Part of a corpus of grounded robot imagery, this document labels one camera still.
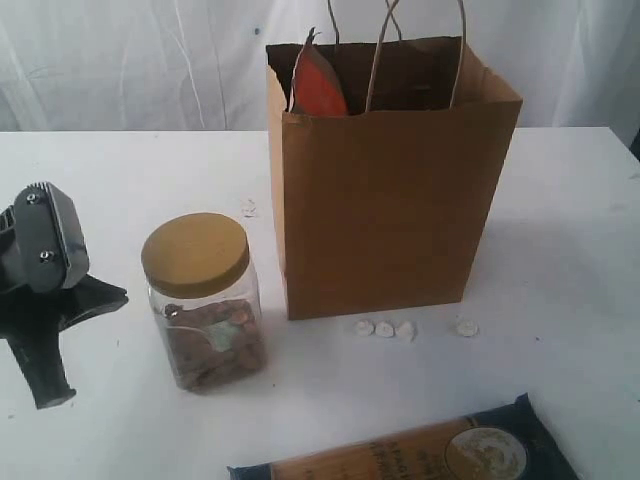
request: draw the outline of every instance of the table surface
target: table surface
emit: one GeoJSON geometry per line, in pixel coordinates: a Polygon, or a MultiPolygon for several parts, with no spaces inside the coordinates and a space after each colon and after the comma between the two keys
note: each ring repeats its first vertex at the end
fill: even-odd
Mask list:
{"type": "Polygon", "coordinates": [[[290,323],[265,132],[0,134],[0,206],[49,180],[75,201],[91,273],[121,311],[61,337],[78,395],[36,411],[0,343],[0,477],[224,479],[250,465],[511,403],[534,407],[582,478],[640,469],[640,164],[605,128],[519,129],[461,304],[290,323]],[[256,217],[243,209],[255,203],[256,217]],[[178,390],[140,249],[164,221],[216,211],[246,228],[268,368],[206,396],[178,390]],[[414,343],[357,319],[412,320],[414,343]],[[457,318],[480,334],[456,336],[457,318]]]}

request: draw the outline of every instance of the jar lid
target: jar lid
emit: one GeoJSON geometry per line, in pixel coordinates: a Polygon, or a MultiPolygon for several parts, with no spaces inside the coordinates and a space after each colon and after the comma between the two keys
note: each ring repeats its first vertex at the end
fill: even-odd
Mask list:
{"type": "Polygon", "coordinates": [[[142,248],[149,284],[173,298],[202,298],[233,285],[249,265],[247,234],[214,213],[175,218],[158,227],[142,248]]]}

